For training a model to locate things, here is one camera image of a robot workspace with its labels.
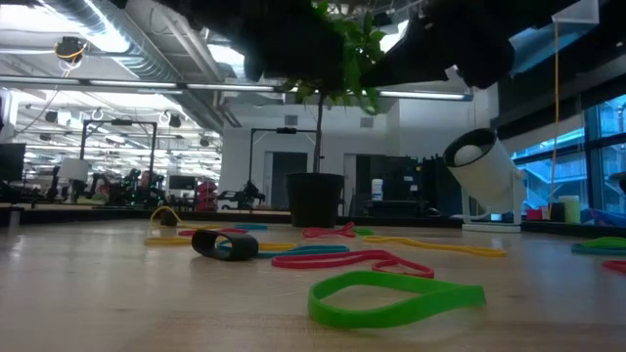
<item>light fixture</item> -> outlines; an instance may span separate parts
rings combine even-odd
[[[253,85],[253,84],[198,84],[191,83],[187,85],[189,89],[199,89],[199,90],[217,90],[222,92],[256,92],[256,93],[272,93],[275,92],[277,88],[274,86],[263,86],[263,85]]]
[[[496,134],[487,128],[470,131],[446,148],[443,154],[448,170],[462,188],[464,230],[480,232],[519,232],[521,204],[526,195],[524,173],[518,170]],[[487,211],[478,218],[512,211],[512,224],[472,223],[470,196]]]
[[[465,94],[431,93],[431,92],[402,92],[402,91],[380,91],[380,96],[383,98],[453,100],[453,101],[462,101],[468,98]]]
[[[131,88],[176,88],[176,83],[91,79],[93,85]]]
[[[55,78],[55,77],[33,77],[33,76],[15,76],[0,75],[0,81],[7,83],[27,83],[27,84],[54,84],[54,85],[79,85],[80,81],[74,78]]]

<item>wooden table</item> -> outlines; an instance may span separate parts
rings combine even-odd
[[[98,351],[625,351],[626,276],[605,258],[574,255],[577,239],[374,228],[425,242],[502,247],[507,258],[422,250],[361,240],[430,266],[436,278],[482,285],[488,305],[388,330],[335,330],[307,315],[309,287],[371,263],[296,271],[268,260],[227,263],[189,247],[146,247],[173,236],[147,221],[22,227],[0,235],[0,350]],[[302,242],[271,225],[261,241]],[[369,308],[408,295],[352,287],[328,298]]]

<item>computer monitor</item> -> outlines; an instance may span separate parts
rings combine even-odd
[[[0,181],[20,181],[26,144],[0,144]]]
[[[196,177],[172,175],[172,176],[169,176],[168,185],[169,185],[170,190],[192,191],[196,189]]]

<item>cable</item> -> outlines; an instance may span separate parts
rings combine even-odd
[[[180,219],[180,217],[178,216],[178,214],[176,214],[176,212],[174,211],[174,209],[172,209],[169,206],[162,206],[159,209],[155,210],[155,212],[153,212],[153,215],[150,217],[150,224],[153,227],[156,228],[172,228],[173,226],[164,226],[164,225],[157,225],[155,224],[155,217],[157,216],[157,214],[159,214],[162,211],[170,211],[172,213],[172,215],[174,215],[174,217],[176,218],[176,220],[178,220],[179,225],[175,226],[175,227],[180,227],[180,228],[185,228],[185,229],[194,229],[194,230],[214,230],[214,229],[223,229],[224,226],[223,225],[204,225],[204,226],[198,226],[198,225],[188,225],[187,223],[185,223],[183,220]]]
[[[74,53],[75,55],[74,55],[74,54],[72,54],[72,55],[71,55],[71,56],[72,56],[72,60],[71,60],[71,62],[72,62],[72,63],[74,63],[74,61],[76,60],[76,57],[77,57],[80,53],[82,53],[82,51]],[[69,73],[70,73],[70,72],[72,72],[72,71],[73,71],[74,69],[76,69],[76,68],[77,68],[77,67],[75,66],[75,67],[74,67],[74,68],[72,68],[72,69],[68,69],[68,70],[66,70],[66,71],[64,72],[64,74],[62,75],[62,77],[63,77],[63,78],[67,78],[67,77],[69,76]],[[57,98],[57,95],[59,95],[59,92],[60,92],[60,91],[59,91],[59,86],[57,85],[57,86],[55,86],[55,93],[54,93],[54,94],[52,95],[52,97],[48,100],[48,102],[46,102],[46,105],[43,107],[43,109],[41,110],[41,112],[39,113],[39,115],[37,115],[37,117],[35,117],[32,121],[30,121],[30,123],[28,123],[28,124],[27,124],[27,126],[26,126],[25,128],[23,128],[23,129],[22,129],[22,130],[20,130],[20,131],[15,131],[15,132],[13,133],[13,135],[12,135],[12,136],[5,138],[4,140],[0,141],[0,143],[4,143],[4,142],[6,142],[6,141],[8,141],[8,140],[10,140],[10,139],[13,139],[13,138],[18,137],[21,133],[25,132],[28,128],[30,128],[33,124],[35,124],[35,122],[37,122],[37,121],[38,121],[38,120],[39,120],[39,119],[40,119],[40,118],[44,115],[44,113],[46,113],[47,109],[50,107],[50,105],[52,105],[52,102],[55,100],[55,98]]]
[[[552,207],[555,203],[555,178],[557,176],[557,140],[559,139],[559,20],[555,20],[555,142],[552,150],[552,176],[550,180],[550,206],[548,214],[552,217]]]

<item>door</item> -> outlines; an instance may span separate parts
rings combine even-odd
[[[289,209],[287,175],[306,172],[307,153],[275,152],[272,160],[272,209]]]

